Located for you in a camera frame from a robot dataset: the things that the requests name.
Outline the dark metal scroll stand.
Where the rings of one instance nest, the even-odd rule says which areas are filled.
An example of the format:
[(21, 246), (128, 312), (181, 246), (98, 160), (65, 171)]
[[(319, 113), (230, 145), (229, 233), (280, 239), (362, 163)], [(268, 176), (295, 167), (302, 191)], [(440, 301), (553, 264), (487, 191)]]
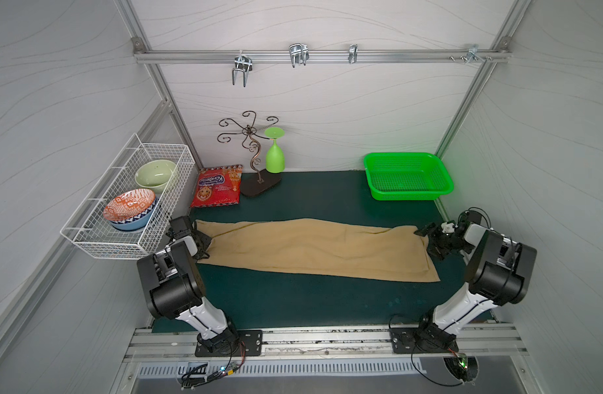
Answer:
[(257, 197), (267, 190), (270, 190), (280, 184), (282, 177), (280, 174), (268, 172), (266, 169), (259, 169), (261, 163), (261, 141), (267, 141), (265, 132), (268, 128), (276, 126), (279, 123), (277, 116), (268, 116), (265, 126), (256, 127), (257, 113), (247, 110), (242, 113), (242, 117), (247, 120), (241, 124), (233, 118), (223, 118), (219, 121), (222, 128), (230, 127), (232, 124), (237, 126), (240, 131), (224, 131), (217, 136), (217, 141), (221, 144), (227, 144), (233, 136), (243, 136), (242, 147), (248, 150), (252, 157), (249, 161), (250, 169), (254, 172), (252, 175), (242, 177), (240, 192), (247, 198)]

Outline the aluminium top rail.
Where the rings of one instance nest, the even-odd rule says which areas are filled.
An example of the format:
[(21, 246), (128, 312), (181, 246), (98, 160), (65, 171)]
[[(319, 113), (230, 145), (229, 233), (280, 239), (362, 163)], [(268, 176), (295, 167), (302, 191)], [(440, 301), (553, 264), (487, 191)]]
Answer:
[[(462, 63), (451, 62), (450, 56), (460, 57), (467, 49), (399, 49), (373, 50), (358, 49), (355, 64), (413, 64), (413, 63)], [(135, 54), (139, 64), (189, 64), (189, 65), (227, 65), (231, 66), (234, 59), (244, 54), (252, 59), (253, 64), (287, 64), (292, 65), (288, 50), (152, 50)], [(348, 49), (319, 50), (309, 49), (310, 57), (306, 65), (311, 64), (349, 64)], [(506, 62), (512, 53), (500, 50), (479, 49), (482, 56), (490, 56), (492, 62)]]

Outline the red snack bag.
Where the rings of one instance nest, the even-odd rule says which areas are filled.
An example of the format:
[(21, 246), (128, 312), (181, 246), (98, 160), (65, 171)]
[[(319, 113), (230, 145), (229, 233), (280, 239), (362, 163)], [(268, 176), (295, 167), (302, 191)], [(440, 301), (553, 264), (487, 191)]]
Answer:
[(190, 205), (191, 208), (208, 208), (240, 203), (240, 185), (243, 166), (203, 168)]

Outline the dark green table mat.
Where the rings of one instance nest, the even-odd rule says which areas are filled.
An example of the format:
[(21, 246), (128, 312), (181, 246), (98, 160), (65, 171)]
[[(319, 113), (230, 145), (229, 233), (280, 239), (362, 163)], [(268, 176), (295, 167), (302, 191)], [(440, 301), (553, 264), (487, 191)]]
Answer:
[[(365, 172), (286, 172), (276, 187), (237, 205), (190, 208), (191, 219), (267, 222), (314, 218), (354, 225), (418, 228), (442, 222), (433, 201), (378, 201)], [(459, 254), (434, 261), (439, 282), (384, 282), (277, 274), (202, 263), (208, 299), (240, 329), (417, 322), (463, 284)]]

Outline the black mount plate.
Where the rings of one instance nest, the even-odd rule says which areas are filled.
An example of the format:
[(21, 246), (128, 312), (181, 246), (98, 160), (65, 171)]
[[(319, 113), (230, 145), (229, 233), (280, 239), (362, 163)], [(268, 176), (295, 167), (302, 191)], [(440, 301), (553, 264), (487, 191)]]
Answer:
[(433, 326), (432, 328), (390, 328), (394, 354), (459, 353), (457, 337)]
[(260, 356), (262, 353), (262, 330), (235, 330), (227, 328), (223, 333), (211, 339), (203, 339), (198, 334), (194, 356), (206, 357), (239, 357)]

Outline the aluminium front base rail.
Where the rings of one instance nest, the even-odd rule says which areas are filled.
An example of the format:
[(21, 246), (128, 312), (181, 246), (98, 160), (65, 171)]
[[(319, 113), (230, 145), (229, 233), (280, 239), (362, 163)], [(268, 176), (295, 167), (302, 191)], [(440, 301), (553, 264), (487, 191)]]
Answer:
[[(332, 360), (397, 358), (390, 328), (414, 328), (412, 324), (263, 328), (262, 353), (250, 361)], [(529, 351), (511, 323), (472, 323), (459, 333), (459, 353), (468, 356), (527, 356)], [(133, 334), (124, 362), (196, 361), (194, 333), (154, 333), (138, 329)], [(424, 357), (446, 354), (413, 354)]]

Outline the small metal bracket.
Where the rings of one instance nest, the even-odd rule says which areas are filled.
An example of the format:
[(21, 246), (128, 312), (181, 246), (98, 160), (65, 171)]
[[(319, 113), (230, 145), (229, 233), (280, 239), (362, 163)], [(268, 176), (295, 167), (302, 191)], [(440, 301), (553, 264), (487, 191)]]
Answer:
[(355, 64), (357, 62), (357, 51), (358, 46), (356, 44), (351, 44), (348, 50), (348, 63)]

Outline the light green ceramic bowl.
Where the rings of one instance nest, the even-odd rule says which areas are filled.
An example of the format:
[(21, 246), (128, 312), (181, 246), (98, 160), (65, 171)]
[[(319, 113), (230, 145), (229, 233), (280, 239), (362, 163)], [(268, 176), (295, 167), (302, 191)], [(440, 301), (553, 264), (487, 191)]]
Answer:
[(176, 163), (167, 159), (158, 159), (142, 165), (134, 175), (140, 188), (152, 190), (161, 195), (175, 174)]

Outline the double prong metal hook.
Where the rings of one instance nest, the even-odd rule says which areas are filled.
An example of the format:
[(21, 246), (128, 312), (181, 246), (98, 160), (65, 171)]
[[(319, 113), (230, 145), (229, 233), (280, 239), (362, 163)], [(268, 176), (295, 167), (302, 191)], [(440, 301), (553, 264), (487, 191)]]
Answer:
[(234, 67), (232, 69), (232, 85), (236, 85), (239, 78), (242, 79), (242, 86), (246, 87), (248, 82), (248, 77), (250, 72), (253, 69), (253, 62), (250, 57), (247, 57), (244, 54), (239, 54), (234, 59)]

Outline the orange blue patterned bowl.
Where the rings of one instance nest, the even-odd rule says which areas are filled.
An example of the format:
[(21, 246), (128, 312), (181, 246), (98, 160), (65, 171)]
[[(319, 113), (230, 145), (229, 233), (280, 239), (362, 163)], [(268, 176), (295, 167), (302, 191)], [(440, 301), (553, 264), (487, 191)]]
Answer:
[(116, 196), (103, 210), (103, 218), (120, 231), (136, 231), (147, 226), (156, 207), (156, 194), (135, 189)]

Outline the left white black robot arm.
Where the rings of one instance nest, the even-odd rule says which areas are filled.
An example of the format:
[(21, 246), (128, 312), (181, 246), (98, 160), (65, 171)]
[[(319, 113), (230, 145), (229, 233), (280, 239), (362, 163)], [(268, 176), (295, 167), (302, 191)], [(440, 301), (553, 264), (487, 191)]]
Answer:
[(209, 259), (212, 238), (187, 216), (170, 220), (170, 242), (137, 261), (147, 308), (154, 318), (187, 323), (209, 353), (231, 356), (239, 348), (238, 332), (228, 315), (206, 297), (198, 262)]

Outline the tan long pants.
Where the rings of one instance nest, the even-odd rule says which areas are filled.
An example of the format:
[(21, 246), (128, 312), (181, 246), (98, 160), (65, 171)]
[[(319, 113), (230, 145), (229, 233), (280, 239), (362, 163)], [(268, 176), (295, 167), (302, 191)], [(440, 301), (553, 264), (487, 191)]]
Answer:
[(280, 274), (438, 282), (416, 227), (378, 228), (303, 218), (278, 222), (199, 220), (210, 236), (207, 264)]

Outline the metal clip hook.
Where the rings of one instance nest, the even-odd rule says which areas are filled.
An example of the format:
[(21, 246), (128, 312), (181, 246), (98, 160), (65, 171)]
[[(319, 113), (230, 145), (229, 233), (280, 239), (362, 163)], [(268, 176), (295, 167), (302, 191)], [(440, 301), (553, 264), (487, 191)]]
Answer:
[(309, 49), (306, 44), (291, 44), (288, 52), (293, 68), (298, 65), (306, 66), (306, 63), (310, 57)]

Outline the right end metal hook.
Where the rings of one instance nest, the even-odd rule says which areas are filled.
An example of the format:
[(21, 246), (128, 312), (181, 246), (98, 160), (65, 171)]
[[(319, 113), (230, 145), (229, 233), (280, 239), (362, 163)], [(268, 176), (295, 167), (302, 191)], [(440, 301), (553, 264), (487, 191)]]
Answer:
[(450, 56), (448, 59), (451, 62), (462, 62), (465, 65), (468, 65), (471, 63), (486, 64), (488, 62), (493, 61), (493, 59), (490, 56), (482, 56), (479, 54), (479, 46), (477, 44), (474, 44), (471, 47), (469, 47), (469, 49), (467, 49), (467, 52), (464, 55), (462, 55), (460, 57)]

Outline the white vent grille strip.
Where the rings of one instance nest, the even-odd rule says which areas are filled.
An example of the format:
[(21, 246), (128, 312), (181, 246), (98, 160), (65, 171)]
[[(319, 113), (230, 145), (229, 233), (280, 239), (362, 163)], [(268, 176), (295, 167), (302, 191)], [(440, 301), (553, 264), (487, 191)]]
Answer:
[[(139, 379), (180, 379), (190, 369), (196, 368), (199, 376), (212, 374), (226, 366), (224, 361), (158, 362), (143, 363)], [(246, 361), (234, 373), (237, 378), (266, 378), (293, 376), (390, 376), (423, 374), (426, 369), (418, 358), (398, 359), (336, 359), (336, 360), (285, 360)]]

